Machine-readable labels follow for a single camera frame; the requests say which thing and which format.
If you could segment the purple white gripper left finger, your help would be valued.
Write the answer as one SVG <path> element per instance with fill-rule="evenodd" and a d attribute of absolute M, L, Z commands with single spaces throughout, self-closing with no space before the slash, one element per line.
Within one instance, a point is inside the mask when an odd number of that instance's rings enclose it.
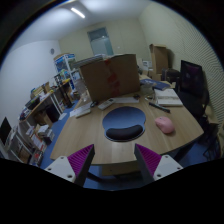
<path fill-rule="evenodd" d="M 94 145 L 91 144 L 68 157 L 59 156 L 46 168 L 46 171 L 78 186 L 83 186 L 94 155 Z"/>

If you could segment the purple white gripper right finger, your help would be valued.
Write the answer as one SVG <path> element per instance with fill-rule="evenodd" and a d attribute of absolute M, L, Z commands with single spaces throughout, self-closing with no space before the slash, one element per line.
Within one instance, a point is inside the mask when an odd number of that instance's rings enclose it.
<path fill-rule="evenodd" d="M 171 156 L 161 156 L 139 144 L 135 145 L 134 154 L 146 184 L 160 180 L 182 169 L 182 166 Z"/>

